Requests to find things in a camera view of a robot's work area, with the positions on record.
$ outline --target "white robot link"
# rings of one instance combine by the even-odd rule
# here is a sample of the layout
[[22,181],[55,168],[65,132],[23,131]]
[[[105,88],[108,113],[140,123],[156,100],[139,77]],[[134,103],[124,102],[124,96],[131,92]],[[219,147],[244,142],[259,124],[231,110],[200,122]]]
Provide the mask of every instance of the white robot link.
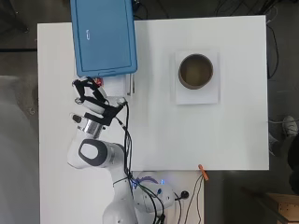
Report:
[[99,116],[85,113],[84,117],[72,115],[72,120],[78,125],[75,137],[67,155],[67,162],[77,169],[87,167],[106,168],[110,171],[115,196],[103,214],[104,224],[137,224],[135,207],[140,212],[152,213],[162,211],[174,203],[174,193],[167,185],[161,185],[150,178],[142,178],[143,186],[154,192],[154,201],[144,190],[137,188],[140,182],[135,182],[132,188],[128,174],[125,173],[125,153],[121,145],[99,140],[105,126],[126,106],[124,98],[120,98],[117,106],[112,106],[102,87],[91,78],[73,82],[78,98],[77,104],[84,105]]

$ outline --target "orange clip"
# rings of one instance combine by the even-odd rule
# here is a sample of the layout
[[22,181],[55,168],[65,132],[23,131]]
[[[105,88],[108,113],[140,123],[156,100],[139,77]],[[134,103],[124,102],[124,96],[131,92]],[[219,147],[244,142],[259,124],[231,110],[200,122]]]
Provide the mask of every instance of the orange clip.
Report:
[[202,175],[203,175],[205,181],[208,181],[208,176],[206,174],[206,171],[204,170],[204,167],[201,164],[199,164],[198,169],[200,169],[200,171],[202,172]]

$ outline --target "black cable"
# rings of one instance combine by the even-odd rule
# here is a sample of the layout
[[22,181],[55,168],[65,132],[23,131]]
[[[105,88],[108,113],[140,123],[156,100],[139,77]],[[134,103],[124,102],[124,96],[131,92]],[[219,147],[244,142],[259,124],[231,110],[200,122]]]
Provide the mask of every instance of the black cable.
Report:
[[180,222],[180,219],[181,219],[181,203],[180,203],[180,198],[179,196],[175,193],[175,195],[177,196],[177,199],[178,199],[178,204],[179,204],[179,216],[178,216],[178,224]]
[[232,9],[232,7],[235,5],[236,2],[232,2],[232,4],[230,6],[228,6],[226,9],[224,9],[223,11],[220,11],[219,13],[224,13],[224,12],[227,12],[229,10]]
[[220,5],[221,5],[221,0],[218,1],[218,4],[217,4],[215,10],[213,11],[212,15],[214,15],[214,14],[216,15],[217,9],[220,7]]
[[187,219],[188,219],[188,214],[189,214],[189,210],[190,210],[190,207],[191,207],[191,204],[192,204],[192,200],[193,200],[193,197],[194,197],[194,194],[195,194],[195,190],[196,190],[196,187],[197,187],[197,184],[198,184],[198,181],[200,180],[200,178],[203,177],[202,175],[200,175],[198,177],[198,179],[196,180],[195,182],[195,185],[194,185],[194,190],[193,190],[193,194],[192,194],[192,197],[190,199],[190,202],[189,202],[189,205],[188,205],[188,209],[187,209],[187,213],[186,213],[186,217],[185,217],[185,222],[184,224],[187,223]]
[[199,189],[198,189],[197,195],[196,195],[196,209],[197,209],[197,214],[198,214],[198,217],[199,217],[198,224],[200,224],[202,222],[202,217],[200,216],[200,211],[199,211],[199,205],[198,204],[199,204],[199,192],[200,192],[200,189],[202,187],[203,180],[204,180],[204,178],[202,178],[202,180],[200,181]]
[[220,5],[219,7],[216,9],[216,16],[218,16],[218,13],[219,13],[219,10],[221,9],[221,7],[224,6],[225,3],[227,3],[228,0],[224,0]]
[[271,4],[272,0],[265,0],[260,11],[257,13],[258,15],[263,15],[264,12],[266,11],[266,9],[268,8],[268,6]]
[[149,19],[149,11],[148,11],[148,8],[143,5],[141,2],[139,2],[139,5],[142,6],[145,10],[146,10],[146,19],[148,20]]
[[266,15],[268,13],[268,11],[270,11],[272,9],[272,7],[274,7],[277,3],[278,3],[278,1],[274,0],[271,4],[269,4],[268,8],[264,11],[264,15]]
[[256,0],[256,2],[253,4],[253,6],[249,9],[248,13],[246,15],[249,15],[250,12],[254,12],[253,9],[258,5],[260,0]]
[[243,2],[244,2],[244,0],[241,0],[241,1],[240,1],[239,5],[237,5],[237,7],[236,7],[235,10],[231,13],[230,16],[233,16],[233,15],[235,14],[235,12],[237,12],[237,10],[242,6]]
[[165,14],[165,16],[169,19],[169,15],[167,13],[167,11],[165,10],[164,6],[162,5],[161,0],[157,0],[158,5],[160,6],[161,10],[163,11],[163,13]]
[[128,176],[126,176],[126,177],[124,177],[124,178],[122,178],[122,179],[119,179],[119,180],[115,181],[115,182],[113,183],[113,186],[114,186],[115,184],[121,182],[122,180],[127,179],[127,178],[128,178]]
[[275,43],[275,47],[276,47],[276,53],[277,53],[277,63],[276,63],[276,66],[275,66],[275,69],[274,69],[272,75],[268,78],[268,79],[270,79],[270,78],[272,78],[272,77],[275,75],[275,73],[276,73],[277,70],[278,70],[278,65],[279,65],[279,52],[278,52],[278,42],[277,42],[277,38],[276,38],[276,36],[275,36],[275,32],[274,32],[274,30],[273,30],[273,28],[272,28],[271,26],[267,25],[267,27],[268,27],[268,28],[270,29],[270,31],[272,32],[273,39],[274,39],[274,43]]
[[158,216],[158,212],[157,212],[157,207],[156,207],[156,203],[155,201],[153,201],[152,197],[148,194],[151,202],[152,202],[152,206],[153,206],[153,209],[155,210],[155,218],[153,219],[153,222],[152,224],[156,224],[156,219],[157,219],[157,216]]
[[136,17],[136,18],[140,19],[141,21],[143,21],[143,19],[139,16],[134,15],[134,17]]
[[249,5],[247,5],[246,1],[243,1],[242,5],[244,5],[244,7],[246,7],[247,9],[249,9]]
[[[123,168],[124,169],[124,173],[127,175],[127,178],[129,180],[129,185],[130,185],[130,188],[131,188],[132,195],[133,195],[133,190],[132,190],[132,185],[130,184],[130,182],[138,185],[145,193],[147,193],[149,195],[149,198],[152,201],[152,204],[153,204],[153,207],[154,207],[154,210],[155,210],[155,219],[153,221],[153,224],[156,224],[157,208],[156,208],[156,204],[155,204],[155,202],[153,201],[152,198],[158,199],[158,201],[161,203],[161,206],[162,206],[162,215],[159,217],[158,223],[164,224],[165,215],[164,215],[164,204],[163,204],[162,200],[157,195],[155,195],[150,189],[148,189],[148,188],[144,187],[143,185],[141,185],[140,183],[138,183],[133,178],[133,175],[131,173],[132,138],[131,138],[131,135],[130,135],[130,133],[128,131],[130,109],[129,109],[129,105],[128,105],[127,102],[125,103],[125,105],[127,107],[127,115],[126,115],[125,126],[123,125],[123,123],[118,118],[116,118],[118,120],[120,126],[122,126],[122,128],[125,130],[125,135],[124,135],[124,149],[123,149],[123,153],[124,153],[124,168]],[[128,158],[129,154],[130,154],[130,158],[129,158],[129,167],[128,167],[127,158]]]

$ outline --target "brown bowl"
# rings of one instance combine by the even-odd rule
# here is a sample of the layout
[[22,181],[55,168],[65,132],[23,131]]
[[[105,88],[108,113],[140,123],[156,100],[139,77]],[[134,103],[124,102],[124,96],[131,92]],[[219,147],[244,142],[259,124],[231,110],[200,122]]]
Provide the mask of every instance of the brown bowl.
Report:
[[202,54],[189,55],[180,64],[178,78],[180,83],[190,89],[204,87],[213,77],[213,64]]

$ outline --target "white table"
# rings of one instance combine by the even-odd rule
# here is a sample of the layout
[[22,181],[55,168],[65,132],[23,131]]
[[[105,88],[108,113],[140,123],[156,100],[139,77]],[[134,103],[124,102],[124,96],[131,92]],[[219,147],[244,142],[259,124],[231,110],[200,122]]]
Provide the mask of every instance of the white table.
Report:
[[[195,170],[198,163],[209,170],[267,169],[264,17],[138,21],[135,29],[139,68],[135,94],[128,99],[134,170]],[[108,171],[75,170],[66,163],[76,131],[69,114],[85,112],[74,103],[71,87],[71,24],[39,24],[37,34],[41,224],[98,224],[114,194]],[[221,102],[174,106],[172,56],[178,49],[205,47],[220,50]],[[122,143],[123,131],[113,122],[102,137]],[[194,147],[194,139],[201,147]],[[192,191],[198,173],[164,176],[180,193]],[[204,201],[200,204],[203,216]],[[190,223],[196,222],[193,207]]]

